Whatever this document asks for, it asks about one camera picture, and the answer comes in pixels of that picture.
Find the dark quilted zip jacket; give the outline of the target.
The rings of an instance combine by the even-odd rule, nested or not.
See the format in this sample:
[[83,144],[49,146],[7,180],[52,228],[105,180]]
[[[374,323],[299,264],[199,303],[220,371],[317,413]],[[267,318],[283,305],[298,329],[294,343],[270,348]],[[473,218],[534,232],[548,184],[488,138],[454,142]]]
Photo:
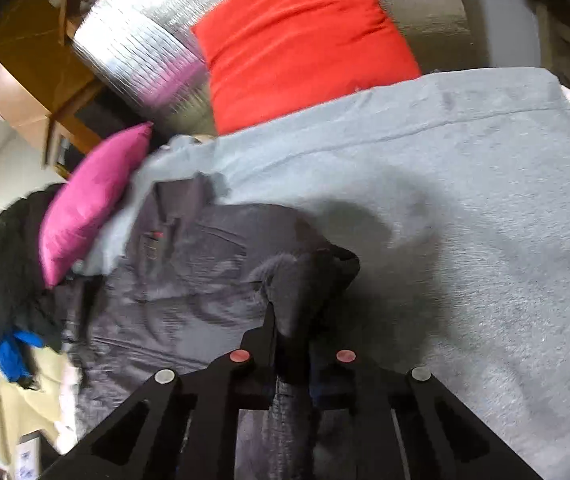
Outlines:
[[207,367],[273,311],[291,362],[273,405],[240,416],[236,474],[312,478],[320,418],[306,344],[332,322],[358,270],[358,256],[299,211],[220,205],[201,174],[156,183],[114,270],[72,276],[56,292],[64,346],[80,374],[76,432],[88,434],[156,370]]

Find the beige leather sofa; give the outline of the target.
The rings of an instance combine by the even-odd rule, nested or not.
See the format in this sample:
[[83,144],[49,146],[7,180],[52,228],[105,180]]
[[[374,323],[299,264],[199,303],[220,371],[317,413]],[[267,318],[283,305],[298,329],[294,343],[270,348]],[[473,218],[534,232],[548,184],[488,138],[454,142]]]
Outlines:
[[54,448],[61,443],[60,392],[68,360],[49,348],[33,349],[35,389],[23,389],[0,377],[0,462],[10,468],[24,434],[40,430]]

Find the blue jacket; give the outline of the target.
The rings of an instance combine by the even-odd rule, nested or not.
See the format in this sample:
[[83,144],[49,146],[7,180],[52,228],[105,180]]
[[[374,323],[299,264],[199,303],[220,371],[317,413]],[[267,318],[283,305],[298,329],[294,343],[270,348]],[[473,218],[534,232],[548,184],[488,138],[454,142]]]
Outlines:
[[0,371],[8,382],[29,385],[33,373],[28,367],[26,351],[43,347],[40,336],[25,330],[13,330],[0,338]]

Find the black puffer jacket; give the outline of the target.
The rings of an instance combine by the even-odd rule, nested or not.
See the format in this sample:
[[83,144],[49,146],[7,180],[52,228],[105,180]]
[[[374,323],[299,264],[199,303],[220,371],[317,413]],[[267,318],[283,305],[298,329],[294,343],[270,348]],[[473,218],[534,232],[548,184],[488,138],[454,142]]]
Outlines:
[[62,311],[43,278],[38,238],[61,184],[30,193],[0,211],[0,341],[18,332],[62,348]]

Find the grey blanket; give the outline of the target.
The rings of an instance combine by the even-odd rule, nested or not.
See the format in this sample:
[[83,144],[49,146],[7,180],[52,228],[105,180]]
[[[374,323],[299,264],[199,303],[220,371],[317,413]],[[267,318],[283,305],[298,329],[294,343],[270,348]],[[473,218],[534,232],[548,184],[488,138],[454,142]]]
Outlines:
[[352,344],[428,367],[547,479],[570,479],[570,92],[547,70],[440,73],[214,141],[134,174],[88,255],[106,274],[151,185],[310,214],[355,252]]

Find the magenta pillow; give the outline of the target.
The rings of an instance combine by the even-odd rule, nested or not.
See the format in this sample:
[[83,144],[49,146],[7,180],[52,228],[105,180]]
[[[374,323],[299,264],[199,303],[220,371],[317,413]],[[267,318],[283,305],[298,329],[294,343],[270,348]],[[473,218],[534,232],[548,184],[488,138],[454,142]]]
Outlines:
[[46,210],[38,237],[45,286],[57,286],[86,257],[131,174],[147,156],[150,122],[121,130],[91,150]]

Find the wooden cabinet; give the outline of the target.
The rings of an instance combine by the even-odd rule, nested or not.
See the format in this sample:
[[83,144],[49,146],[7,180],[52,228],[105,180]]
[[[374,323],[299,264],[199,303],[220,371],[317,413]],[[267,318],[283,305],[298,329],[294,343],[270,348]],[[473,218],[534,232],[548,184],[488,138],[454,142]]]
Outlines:
[[0,0],[0,120],[68,178],[135,114],[81,61],[82,0]]

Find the silver foil insulation mat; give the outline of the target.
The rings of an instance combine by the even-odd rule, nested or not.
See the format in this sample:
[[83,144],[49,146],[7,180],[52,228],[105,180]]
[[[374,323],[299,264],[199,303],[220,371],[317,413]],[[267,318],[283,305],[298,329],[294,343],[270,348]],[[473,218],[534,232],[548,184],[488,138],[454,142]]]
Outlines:
[[72,44],[142,114],[187,134],[480,63],[462,0],[97,0]]

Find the red cushion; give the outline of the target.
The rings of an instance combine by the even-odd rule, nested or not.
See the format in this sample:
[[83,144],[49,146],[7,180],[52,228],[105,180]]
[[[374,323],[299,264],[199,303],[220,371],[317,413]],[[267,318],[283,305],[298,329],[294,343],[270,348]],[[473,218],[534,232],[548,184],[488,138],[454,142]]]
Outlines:
[[193,32],[222,136],[420,75],[379,0],[224,0]]

